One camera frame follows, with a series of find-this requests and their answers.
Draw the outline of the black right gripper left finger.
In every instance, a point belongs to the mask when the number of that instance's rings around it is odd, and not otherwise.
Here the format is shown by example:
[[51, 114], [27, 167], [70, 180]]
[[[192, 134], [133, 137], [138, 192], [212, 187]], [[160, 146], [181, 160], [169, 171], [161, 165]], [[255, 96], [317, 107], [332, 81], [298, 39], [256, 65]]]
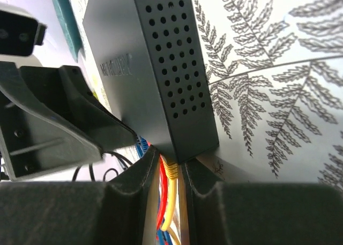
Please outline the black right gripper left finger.
[[1, 244], [155, 244], [159, 151], [108, 182], [1, 184]]

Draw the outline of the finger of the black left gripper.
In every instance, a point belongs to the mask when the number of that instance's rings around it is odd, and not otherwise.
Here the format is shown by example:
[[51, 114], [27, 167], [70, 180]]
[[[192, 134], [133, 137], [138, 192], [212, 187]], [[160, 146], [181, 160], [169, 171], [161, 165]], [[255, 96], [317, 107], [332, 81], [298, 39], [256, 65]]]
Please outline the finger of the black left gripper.
[[104, 150], [132, 146], [137, 135], [93, 95], [81, 69], [22, 66], [21, 76], [34, 96]]
[[11, 181], [100, 161], [102, 148], [41, 103], [13, 62], [1, 62], [1, 155]]

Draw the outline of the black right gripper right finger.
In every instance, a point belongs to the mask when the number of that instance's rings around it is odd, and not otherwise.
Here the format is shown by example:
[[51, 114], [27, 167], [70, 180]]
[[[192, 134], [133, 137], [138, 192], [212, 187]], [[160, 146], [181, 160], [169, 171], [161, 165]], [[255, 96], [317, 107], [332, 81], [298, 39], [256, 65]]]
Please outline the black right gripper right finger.
[[342, 198], [327, 185], [226, 183], [182, 165], [189, 244], [342, 244]]

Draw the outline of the black network switch box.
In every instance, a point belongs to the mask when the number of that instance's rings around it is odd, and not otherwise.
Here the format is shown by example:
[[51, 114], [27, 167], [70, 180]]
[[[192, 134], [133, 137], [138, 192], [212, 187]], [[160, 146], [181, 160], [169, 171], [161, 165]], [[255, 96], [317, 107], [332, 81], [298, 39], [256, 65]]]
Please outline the black network switch box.
[[179, 164], [219, 145], [192, 0], [88, 0], [83, 25], [117, 118]]

